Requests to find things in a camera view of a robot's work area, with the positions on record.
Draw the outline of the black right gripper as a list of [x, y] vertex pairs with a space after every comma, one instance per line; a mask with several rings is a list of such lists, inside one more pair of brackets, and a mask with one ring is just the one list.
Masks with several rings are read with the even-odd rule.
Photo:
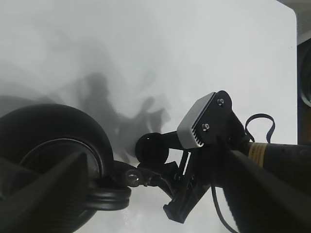
[[245, 138], [243, 126], [232, 111], [232, 100], [226, 91], [216, 92], [198, 120], [194, 132], [199, 141], [204, 143], [200, 148], [185, 149], [179, 141], [177, 131], [161, 135], [169, 149], [191, 152], [186, 172], [177, 187], [177, 193], [168, 204], [163, 206], [168, 219], [178, 223], [185, 222], [189, 213], [211, 186], [211, 171], [204, 171], [211, 156], [204, 155], [201, 159], [199, 153], [204, 149], [214, 148], [220, 143], [219, 140], [237, 147]]

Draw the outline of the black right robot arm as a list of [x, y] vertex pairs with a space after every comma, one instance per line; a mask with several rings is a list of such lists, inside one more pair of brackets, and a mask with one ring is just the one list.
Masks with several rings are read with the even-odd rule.
[[200, 99], [175, 132], [162, 135], [166, 143], [190, 153], [186, 173], [172, 201], [164, 206], [168, 218], [183, 223], [207, 190], [217, 202], [224, 191], [241, 232], [311, 229], [311, 148], [257, 143], [232, 110], [225, 91]]

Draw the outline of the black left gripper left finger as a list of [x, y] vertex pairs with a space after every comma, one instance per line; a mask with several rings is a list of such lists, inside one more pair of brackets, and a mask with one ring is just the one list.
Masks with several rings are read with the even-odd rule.
[[87, 194], [83, 154], [71, 154], [0, 203], [2, 233], [72, 233]]

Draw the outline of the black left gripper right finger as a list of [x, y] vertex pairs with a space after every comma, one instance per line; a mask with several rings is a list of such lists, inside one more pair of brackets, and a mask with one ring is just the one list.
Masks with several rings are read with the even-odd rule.
[[241, 233], [311, 231], [310, 197], [234, 150], [228, 152], [228, 205]]

